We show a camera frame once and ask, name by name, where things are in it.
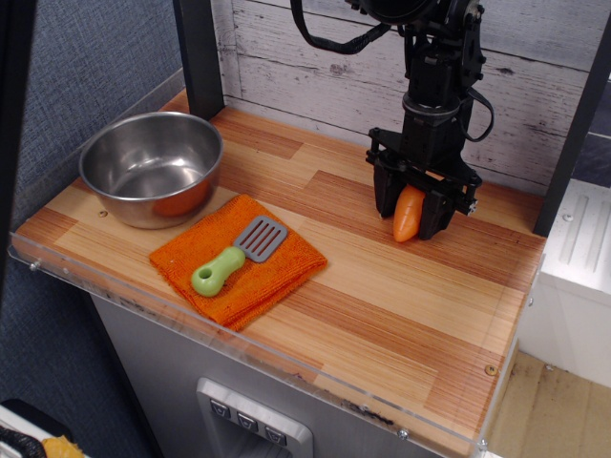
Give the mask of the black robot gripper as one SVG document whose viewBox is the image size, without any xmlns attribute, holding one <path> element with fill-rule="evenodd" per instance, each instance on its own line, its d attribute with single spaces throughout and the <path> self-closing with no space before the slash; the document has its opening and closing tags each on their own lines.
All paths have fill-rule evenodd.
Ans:
<svg viewBox="0 0 611 458">
<path fill-rule="evenodd" d="M 482 180 L 462 158 L 465 143 L 476 141 L 468 133 L 473 104 L 406 102 L 404 109 L 400 133 L 369 131 L 367 162 L 373 166 L 376 209 L 382 219 L 391 217 L 406 186 L 423 191 L 418 237 L 431 239 L 448 227 L 455 212 L 468 216 L 477 205 Z"/>
</svg>

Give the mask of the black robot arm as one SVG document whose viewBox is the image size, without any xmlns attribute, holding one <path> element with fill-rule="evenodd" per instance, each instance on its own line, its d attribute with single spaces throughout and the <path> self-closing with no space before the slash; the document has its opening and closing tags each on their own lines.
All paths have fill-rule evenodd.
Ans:
<svg viewBox="0 0 611 458">
<path fill-rule="evenodd" d="M 376 208 L 411 237 L 431 239 L 455 213 L 471 214 L 482 180 L 462 158 L 473 106 L 489 101 L 474 89 L 486 61 L 480 48 L 483 6 L 477 1 L 354 1 L 352 8 L 395 27 L 404 40 L 408 90 L 401 132 L 369 131 Z"/>
</svg>

